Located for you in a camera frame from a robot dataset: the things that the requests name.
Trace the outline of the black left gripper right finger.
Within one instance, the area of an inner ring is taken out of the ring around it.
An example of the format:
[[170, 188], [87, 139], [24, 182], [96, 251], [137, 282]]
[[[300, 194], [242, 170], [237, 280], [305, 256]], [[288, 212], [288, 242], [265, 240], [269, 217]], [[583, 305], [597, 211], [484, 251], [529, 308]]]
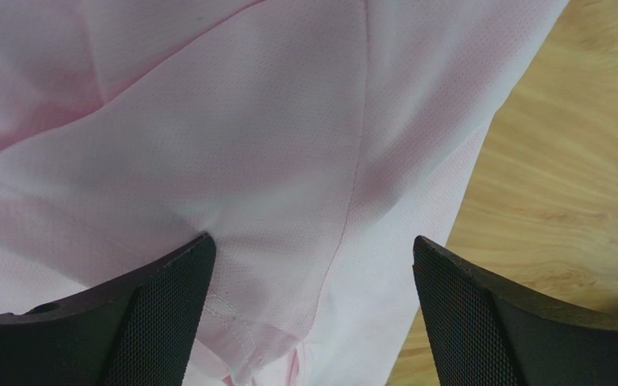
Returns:
[[618, 316], [563, 302], [424, 236], [414, 281], [442, 385], [618, 385]]

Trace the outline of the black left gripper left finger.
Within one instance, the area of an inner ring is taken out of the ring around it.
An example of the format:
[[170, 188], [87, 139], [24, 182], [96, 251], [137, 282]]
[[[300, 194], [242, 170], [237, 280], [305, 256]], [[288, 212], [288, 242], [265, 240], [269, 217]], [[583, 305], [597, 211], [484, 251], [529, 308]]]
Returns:
[[180, 385], [216, 259], [203, 234], [25, 314], [0, 314], [0, 385]]

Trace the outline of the pink t-shirt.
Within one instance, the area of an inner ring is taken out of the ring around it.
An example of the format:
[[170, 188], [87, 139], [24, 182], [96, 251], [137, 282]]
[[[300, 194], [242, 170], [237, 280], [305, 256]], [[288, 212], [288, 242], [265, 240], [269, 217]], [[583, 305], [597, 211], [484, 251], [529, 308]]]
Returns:
[[203, 232], [188, 385], [383, 385], [564, 1], [0, 1], [0, 314]]

